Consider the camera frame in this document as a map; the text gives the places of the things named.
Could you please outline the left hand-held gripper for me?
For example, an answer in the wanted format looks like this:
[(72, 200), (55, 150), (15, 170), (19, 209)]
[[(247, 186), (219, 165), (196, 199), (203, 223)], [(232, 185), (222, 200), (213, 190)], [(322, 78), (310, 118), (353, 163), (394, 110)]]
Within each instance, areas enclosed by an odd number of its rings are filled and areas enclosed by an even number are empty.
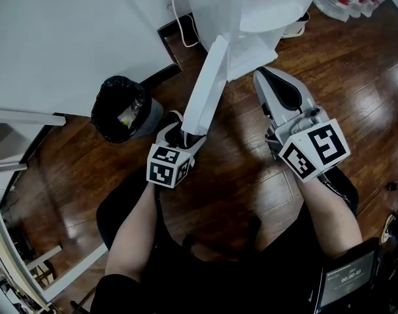
[(207, 140), (206, 135), (188, 149), (182, 149), (174, 143), (171, 137), (180, 132), (183, 116), (178, 111), (169, 111), (162, 120), (162, 130), (158, 133), (156, 142), (151, 146), (147, 158), (146, 180), (167, 188), (175, 188), (188, 174), (194, 164), (194, 156)]

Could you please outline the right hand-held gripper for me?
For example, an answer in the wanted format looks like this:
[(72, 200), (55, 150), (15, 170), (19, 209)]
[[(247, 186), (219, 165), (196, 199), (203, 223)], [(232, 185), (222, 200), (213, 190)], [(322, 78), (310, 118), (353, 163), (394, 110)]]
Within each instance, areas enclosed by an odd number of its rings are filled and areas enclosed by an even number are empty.
[(300, 80), (263, 66), (254, 71), (254, 86), (264, 114), (274, 123), (285, 123), (266, 137), (270, 151), (301, 182), (323, 175), (349, 157), (350, 149), (339, 123), (330, 119), (323, 108), (314, 106), (308, 88)]

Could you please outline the person's left forearm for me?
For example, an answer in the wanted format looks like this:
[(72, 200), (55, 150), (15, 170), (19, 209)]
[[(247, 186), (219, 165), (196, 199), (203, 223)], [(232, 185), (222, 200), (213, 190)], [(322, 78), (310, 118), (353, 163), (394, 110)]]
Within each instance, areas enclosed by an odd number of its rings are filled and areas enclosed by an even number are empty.
[(138, 283), (141, 281), (152, 252), (157, 218), (155, 185), (148, 183), (116, 234), (108, 255), (106, 275), (124, 275)]

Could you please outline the person's right forearm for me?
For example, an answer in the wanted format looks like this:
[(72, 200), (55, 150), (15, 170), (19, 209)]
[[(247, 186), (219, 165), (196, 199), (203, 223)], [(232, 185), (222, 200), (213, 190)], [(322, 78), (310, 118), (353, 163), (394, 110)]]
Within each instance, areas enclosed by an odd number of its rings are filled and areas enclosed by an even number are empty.
[(346, 202), (318, 179), (297, 181), (322, 252), (338, 258), (363, 243), (356, 217)]

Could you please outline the white drip tray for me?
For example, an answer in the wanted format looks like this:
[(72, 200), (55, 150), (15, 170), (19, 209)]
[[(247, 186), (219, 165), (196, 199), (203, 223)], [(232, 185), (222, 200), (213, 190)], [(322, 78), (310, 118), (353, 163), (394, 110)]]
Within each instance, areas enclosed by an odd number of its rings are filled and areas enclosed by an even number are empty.
[(303, 8), (295, 3), (262, 5), (241, 16), (239, 29), (244, 33), (265, 33), (286, 27), (303, 14)]

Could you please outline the black trash bin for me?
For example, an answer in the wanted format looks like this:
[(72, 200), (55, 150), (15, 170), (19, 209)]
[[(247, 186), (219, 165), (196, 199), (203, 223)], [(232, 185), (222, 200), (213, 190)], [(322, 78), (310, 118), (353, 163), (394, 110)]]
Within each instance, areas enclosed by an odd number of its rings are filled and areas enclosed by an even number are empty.
[(110, 143), (153, 134), (163, 117), (163, 107), (139, 83), (113, 76), (101, 85), (91, 110), (91, 122)]

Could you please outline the black and white chair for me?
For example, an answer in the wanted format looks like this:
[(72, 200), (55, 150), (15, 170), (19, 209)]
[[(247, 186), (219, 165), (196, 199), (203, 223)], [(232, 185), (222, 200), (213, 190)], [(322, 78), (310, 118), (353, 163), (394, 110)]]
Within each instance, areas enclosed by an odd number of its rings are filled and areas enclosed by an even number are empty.
[[(126, 178), (100, 204), (97, 226), (108, 251), (140, 199), (145, 169)], [(326, 173), (331, 191), (354, 216), (359, 195), (338, 168)], [(326, 256), (318, 243), (308, 207), (268, 247), (238, 262), (205, 262), (170, 236), (155, 188), (158, 212), (154, 244), (138, 283), (124, 275), (106, 275), (97, 284), (91, 314), (234, 314), (312, 311), (310, 296), (320, 284)]]

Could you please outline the black phone with lit screen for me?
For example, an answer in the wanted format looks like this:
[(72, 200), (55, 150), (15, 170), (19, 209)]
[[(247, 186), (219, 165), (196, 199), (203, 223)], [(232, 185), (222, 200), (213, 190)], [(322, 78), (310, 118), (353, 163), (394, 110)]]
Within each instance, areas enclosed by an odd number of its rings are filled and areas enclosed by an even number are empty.
[(360, 314), (379, 265), (379, 239), (372, 237), (323, 265), (314, 314)]

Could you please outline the white desk frame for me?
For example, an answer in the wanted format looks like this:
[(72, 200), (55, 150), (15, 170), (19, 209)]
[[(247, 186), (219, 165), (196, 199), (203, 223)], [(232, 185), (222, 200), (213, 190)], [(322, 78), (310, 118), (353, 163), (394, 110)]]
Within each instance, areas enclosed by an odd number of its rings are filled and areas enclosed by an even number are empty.
[[(0, 110), (0, 124), (33, 124), (44, 126), (62, 126), (65, 118), (62, 116), (28, 113), (20, 111)], [(60, 292), (65, 290), (77, 277), (85, 272), (93, 263), (107, 252), (106, 245), (102, 244), (79, 263), (70, 268), (65, 275), (56, 279), (47, 288), (43, 289), (31, 276), (29, 269), (25, 267), (24, 261), (20, 258), (15, 249), (10, 235), (7, 232), (0, 212), (0, 259), (7, 275), (17, 284), (18, 288), (34, 300), (41, 310), (37, 313), (49, 312), (51, 301)]]

